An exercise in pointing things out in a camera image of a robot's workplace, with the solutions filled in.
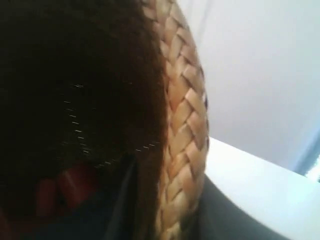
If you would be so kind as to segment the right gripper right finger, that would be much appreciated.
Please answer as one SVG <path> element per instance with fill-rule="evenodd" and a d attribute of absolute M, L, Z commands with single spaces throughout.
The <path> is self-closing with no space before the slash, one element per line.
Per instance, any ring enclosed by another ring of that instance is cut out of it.
<path fill-rule="evenodd" d="M 206 176 L 194 238 L 196 240 L 258 240 L 260 229 L 257 223 L 231 203 Z"/>

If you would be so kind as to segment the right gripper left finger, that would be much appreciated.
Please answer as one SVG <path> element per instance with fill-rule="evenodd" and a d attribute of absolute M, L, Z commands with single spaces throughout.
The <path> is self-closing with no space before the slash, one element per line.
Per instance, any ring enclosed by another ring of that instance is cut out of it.
<path fill-rule="evenodd" d="M 61 240 L 130 240 L 133 235 L 137 175 L 135 158 L 125 154 L 116 179 L 99 186 L 59 223 Z"/>

